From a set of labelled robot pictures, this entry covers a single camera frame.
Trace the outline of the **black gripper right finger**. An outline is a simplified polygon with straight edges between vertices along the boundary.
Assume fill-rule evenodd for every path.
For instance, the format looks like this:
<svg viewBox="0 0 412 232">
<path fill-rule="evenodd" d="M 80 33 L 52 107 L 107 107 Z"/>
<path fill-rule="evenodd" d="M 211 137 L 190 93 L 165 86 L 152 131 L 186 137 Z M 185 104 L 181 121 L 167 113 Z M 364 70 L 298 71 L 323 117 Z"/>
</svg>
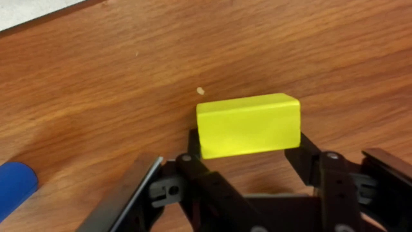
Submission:
<svg viewBox="0 0 412 232">
<path fill-rule="evenodd" d="M 361 151 L 360 164 L 336 151 L 322 151 L 305 134 L 284 156 L 320 200 L 325 232 L 412 232 L 412 165 L 381 148 Z"/>
</svg>

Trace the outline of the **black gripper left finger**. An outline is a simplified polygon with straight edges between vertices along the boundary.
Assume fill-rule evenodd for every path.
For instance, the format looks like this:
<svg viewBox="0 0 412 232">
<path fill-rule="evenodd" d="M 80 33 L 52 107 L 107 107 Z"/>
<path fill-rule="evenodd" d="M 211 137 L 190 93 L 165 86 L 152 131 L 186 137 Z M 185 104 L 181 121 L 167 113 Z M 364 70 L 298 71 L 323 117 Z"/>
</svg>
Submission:
<svg viewBox="0 0 412 232">
<path fill-rule="evenodd" d="M 240 232 L 240 195 L 197 156 L 135 162 L 76 232 L 150 232 L 177 204 L 193 232 Z"/>
</svg>

